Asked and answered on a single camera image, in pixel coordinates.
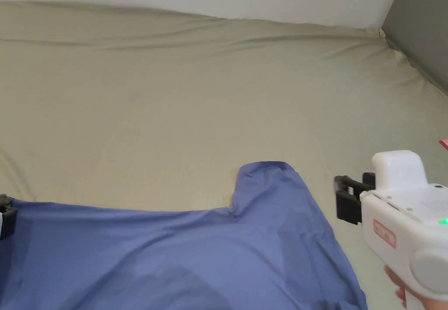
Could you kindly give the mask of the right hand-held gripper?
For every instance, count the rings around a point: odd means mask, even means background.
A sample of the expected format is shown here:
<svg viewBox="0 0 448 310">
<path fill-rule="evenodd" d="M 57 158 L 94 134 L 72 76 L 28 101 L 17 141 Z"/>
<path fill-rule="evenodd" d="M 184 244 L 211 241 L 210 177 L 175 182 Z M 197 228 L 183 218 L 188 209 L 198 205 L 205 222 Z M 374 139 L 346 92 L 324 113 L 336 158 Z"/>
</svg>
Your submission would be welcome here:
<svg viewBox="0 0 448 310">
<path fill-rule="evenodd" d="M 421 158 L 409 150 L 377 153 L 372 163 L 371 191 L 346 175 L 334 177 L 337 218 L 362 222 L 367 245 L 413 291 L 447 300 L 448 188 L 429 183 Z M 362 193 L 361 202 L 350 193 Z"/>
</svg>

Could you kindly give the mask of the person's right hand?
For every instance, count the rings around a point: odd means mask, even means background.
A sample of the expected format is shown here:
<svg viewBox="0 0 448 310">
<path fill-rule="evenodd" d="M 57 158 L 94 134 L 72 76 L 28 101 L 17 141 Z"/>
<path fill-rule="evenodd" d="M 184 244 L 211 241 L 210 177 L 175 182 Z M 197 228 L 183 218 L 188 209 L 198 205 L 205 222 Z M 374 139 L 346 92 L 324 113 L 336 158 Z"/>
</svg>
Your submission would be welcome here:
<svg viewBox="0 0 448 310">
<path fill-rule="evenodd" d="M 409 309 L 406 292 L 412 294 L 416 299 L 421 302 L 425 310 L 447 310 L 448 302 L 447 300 L 434 300 L 431 298 L 424 297 L 413 291 L 394 271 L 392 271 L 388 266 L 384 267 L 386 275 L 390 278 L 392 283 L 398 286 L 398 290 L 395 292 L 396 296 L 402 300 L 402 305 L 405 309 Z"/>
</svg>

